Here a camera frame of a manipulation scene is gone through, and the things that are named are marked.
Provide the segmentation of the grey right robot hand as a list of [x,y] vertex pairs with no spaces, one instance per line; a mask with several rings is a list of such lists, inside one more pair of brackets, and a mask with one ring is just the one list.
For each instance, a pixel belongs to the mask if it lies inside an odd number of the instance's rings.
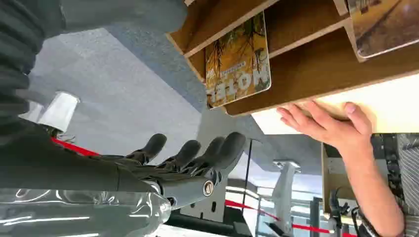
[[201,156],[200,143],[190,140],[157,166],[149,163],[166,142],[162,134],[127,156],[81,156],[54,143],[42,125],[22,119],[30,105],[17,94],[29,88],[28,75],[49,38],[129,21],[169,33],[186,17],[181,0],[1,1],[0,186],[157,193],[173,209],[210,196],[238,163],[243,134],[215,138]]

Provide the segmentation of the person's hand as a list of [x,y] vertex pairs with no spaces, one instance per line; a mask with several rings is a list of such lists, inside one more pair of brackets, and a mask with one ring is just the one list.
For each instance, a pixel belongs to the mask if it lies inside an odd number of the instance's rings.
[[303,108],[310,113],[304,114],[295,104],[278,107],[281,121],[294,130],[317,141],[335,147],[345,159],[373,159],[371,144],[372,123],[366,114],[354,103],[344,104],[349,121],[340,121],[331,117],[314,101],[303,103]]

